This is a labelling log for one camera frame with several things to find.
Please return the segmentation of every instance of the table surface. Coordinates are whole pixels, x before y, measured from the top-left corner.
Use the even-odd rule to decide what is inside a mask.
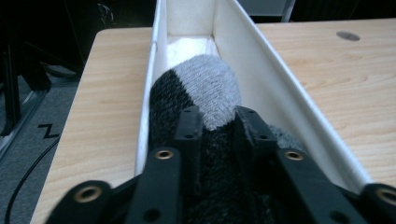
[[[373,180],[396,186],[396,19],[258,27]],[[95,38],[32,223],[78,183],[133,177],[150,37],[131,28]]]

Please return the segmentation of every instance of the dark background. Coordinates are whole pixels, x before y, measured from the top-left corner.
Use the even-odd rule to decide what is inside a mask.
[[[79,74],[97,32],[108,28],[147,26],[155,0],[1,0],[0,49],[17,37],[40,62],[60,64]],[[106,13],[102,4],[111,9]],[[338,21],[396,17],[394,0],[297,0],[292,21]],[[280,18],[252,18],[257,22]]]

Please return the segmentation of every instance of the hole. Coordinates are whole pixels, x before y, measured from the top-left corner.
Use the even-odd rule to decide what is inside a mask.
[[[396,206],[396,192],[394,190],[380,188],[376,191],[376,195],[382,201]]]
[[[101,188],[95,185],[90,185],[80,189],[75,194],[75,201],[78,203],[89,203],[99,198],[101,194],[102,194]]]
[[[145,212],[143,219],[147,222],[155,222],[161,217],[161,212],[158,209],[151,208]]]
[[[349,223],[349,218],[342,212],[333,211],[330,213],[330,218],[337,223]]]
[[[350,32],[346,31],[339,31],[336,33],[340,38],[343,38],[345,40],[350,40],[350,41],[358,41],[361,38],[358,35],[352,34]]]
[[[168,160],[173,157],[173,152],[169,150],[161,150],[155,154],[155,157],[159,160]]]
[[[304,158],[302,154],[295,151],[287,151],[285,155],[289,160],[292,161],[301,161]]]

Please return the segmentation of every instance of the metal grommet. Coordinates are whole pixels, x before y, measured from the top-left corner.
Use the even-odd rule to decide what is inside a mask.
[[[376,196],[382,201],[396,206],[396,191],[391,189],[379,188],[375,191]]]
[[[285,152],[285,156],[292,161],[302,161],[304,159],[304,156],[302,154],[295,151],[287,151]]]
[[[99,198],[101,194],[102,194],[101,188],[95,185],[89,185],[87,187],[80,189],[75,194],[74,199],[78,203],[89,203]]]
[[[155,157],[159,160],[169,160],[174,156],[174,153],[169,150],[161,150],[155,154]]]

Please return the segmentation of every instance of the gray carpet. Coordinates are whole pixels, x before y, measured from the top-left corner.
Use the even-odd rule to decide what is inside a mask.
[[[64,129],[78,82],[52,80],[52,83],[37,111],[0,161],[0,223],[5,223],[8,203],[26,172],[50,145],[56,143]],[[56,147],[39,161],[23,183],[12,206],[9,223],[30,223]]]

